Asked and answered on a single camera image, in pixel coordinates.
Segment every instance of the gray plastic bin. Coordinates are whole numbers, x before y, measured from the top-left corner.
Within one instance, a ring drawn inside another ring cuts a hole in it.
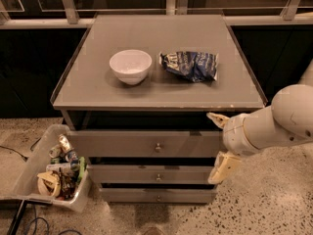
[[[69,201],[60,201],[55,197],[42,196],[37,188],[37,174],[46,171],[46,166],[51,160],[48,154],[49,150],[58,144],[60,134],[68,133],[68,126],[63,124],[53,124],[45,131],[32,156],[26,162],[25,170],[17,180],[12,195],[5,196],[4,199],[32,200],[68,208],[76,212],[83,211],[88,201],[88,193],[92,183],[87,170],[85,170],[75,196]]]

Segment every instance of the terrazzo floor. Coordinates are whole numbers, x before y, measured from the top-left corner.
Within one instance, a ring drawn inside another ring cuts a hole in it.
[[[0,145],[31,156],[31,145],[61,118],[0,119]],[[10,195],[25,162],[0,148],[0,199]],[[49,234],[67,229],[81,234],[313,234],[313,146],[270,148],[246,158],[242,167],[217,188],[207,205],[108,204],[92,186],[83,213],[36,206],[50,225]],[[0,234],[14,212],[0,208]],[[28,205],[17,234],[34,219]],[[46,234],[37,224],[36,234]]]

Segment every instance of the white bowl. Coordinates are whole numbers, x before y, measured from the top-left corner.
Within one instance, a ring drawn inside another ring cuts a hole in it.
[[[140,50],[117,52],[110,59],[110,67],[115,76],[130,85],[140,83],[146,78],[151,63],[150,55]]]

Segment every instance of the gray tabletop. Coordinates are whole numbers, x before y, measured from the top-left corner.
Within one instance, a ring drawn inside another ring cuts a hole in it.
[[[109,60],[139,49],[153,59],[138,85],[120,82]],[[217,80],[192,83],[165,71],[158,54],[202,51],[219,54]],[[263,101],[223,22],[216,15],[98,16],[54,102],[59,110],[259,109]]]

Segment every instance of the white robot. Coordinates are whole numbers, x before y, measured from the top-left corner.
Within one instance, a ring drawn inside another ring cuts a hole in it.
[[[223,142],[229,150],[220,153],[209,183],[220,183],[234,171],[242,156],[273,146],[289,147],[313,142],[313,87],[296,84],[280,90],[271,106],[251,114],[224,117],[207,116],[223,129]]]

